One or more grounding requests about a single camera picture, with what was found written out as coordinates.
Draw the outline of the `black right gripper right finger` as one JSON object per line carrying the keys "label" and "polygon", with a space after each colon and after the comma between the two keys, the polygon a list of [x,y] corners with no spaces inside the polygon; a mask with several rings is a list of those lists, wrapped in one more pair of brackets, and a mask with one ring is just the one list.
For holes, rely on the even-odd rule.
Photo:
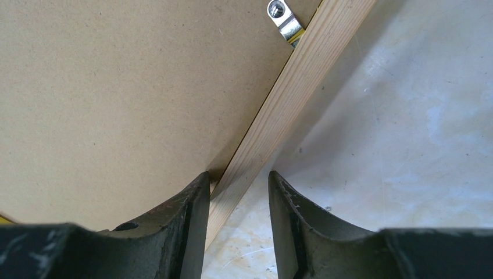
{"label": "black right gripper right finger", "polygon": [[268,178],[279,278],[491,278],[492,230],[353,225]]}

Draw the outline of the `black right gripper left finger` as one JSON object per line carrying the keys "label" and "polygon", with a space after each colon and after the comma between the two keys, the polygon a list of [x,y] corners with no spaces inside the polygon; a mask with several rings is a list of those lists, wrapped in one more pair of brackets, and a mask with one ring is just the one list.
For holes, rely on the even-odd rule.
{"label": "black right gripper left finger", "polygon": [[73,223],[1,226],[2,278],[200,278],[210,179],[113,230]]}

